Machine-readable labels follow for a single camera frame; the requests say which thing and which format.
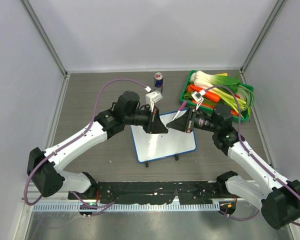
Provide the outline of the pink capped marker pen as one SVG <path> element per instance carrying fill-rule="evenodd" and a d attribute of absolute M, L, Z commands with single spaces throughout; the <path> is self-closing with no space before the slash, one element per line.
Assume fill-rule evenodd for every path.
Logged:
<path fill-rule="evenodd" d="M 183 108 L 186 106 L 186 104 L 187 104 L 187 101 L 184 100 L 184 101 L 182 102 L 181 106 L 179 107 L 178 111 L 177 111 L 177 112 L 175 113 L 175 115 L 173 116 L 172 121 L 175 120 L 175 119 L 179 116 L 179 114 L 181 113 L 181 111 L 183 110 Z"/>

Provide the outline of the blue framed whiteboard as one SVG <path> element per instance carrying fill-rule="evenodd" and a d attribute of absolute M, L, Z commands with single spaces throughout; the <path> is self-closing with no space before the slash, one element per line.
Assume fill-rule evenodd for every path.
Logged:
<path fill-rule="evenodd" d="M 136 159 L 141 164 L 190 153 L 197 148 L 194 132 L 169 129 L 167 134 L 147 134 L 141 126 L 134 125 L 130 130 Z"/>

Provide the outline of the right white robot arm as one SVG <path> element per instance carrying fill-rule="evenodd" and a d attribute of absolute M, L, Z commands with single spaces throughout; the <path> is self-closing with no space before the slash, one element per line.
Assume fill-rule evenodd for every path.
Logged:
<path fill-rule="evenodd" d="M 250 183 L 228 171 L 217 177 L 215 190 L 220 197 L 231 194 L 246 200 L 276 230 L 294 223 L 300 218 L 300 182 L 288 180 L 258 156 L 233 127 L 233 118 L 230 108 L 224 104 L 217 104 L 210 115 L 190 107 L 166 126 L 184 133 L 194 129 L 212 132 L 214 145 L 255 181 Z"/>

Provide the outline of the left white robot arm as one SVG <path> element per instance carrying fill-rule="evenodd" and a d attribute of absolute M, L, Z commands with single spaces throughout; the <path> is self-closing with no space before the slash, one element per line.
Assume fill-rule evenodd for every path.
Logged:
<path fill-rule="evenodd" d="M 122 132 L 127 125 L 141 126 L 147 134 L 168 133 L 155 106 L 161 99 L 159 91 L 152 91 L 145 96 L 146 104 L 140 105 L 137 93 L 125 91 L 110 109 L 101 111 L 68 139 L 46 150 L 33 149 L 29 154 L 27 174 L 41 196 L 47 198 L 58 191 L 67 191 L 83 199 L 94 198 L 98 191 L 94 178 L 87 172 L 65 171 L 65 167 L 93 146 Z"/>

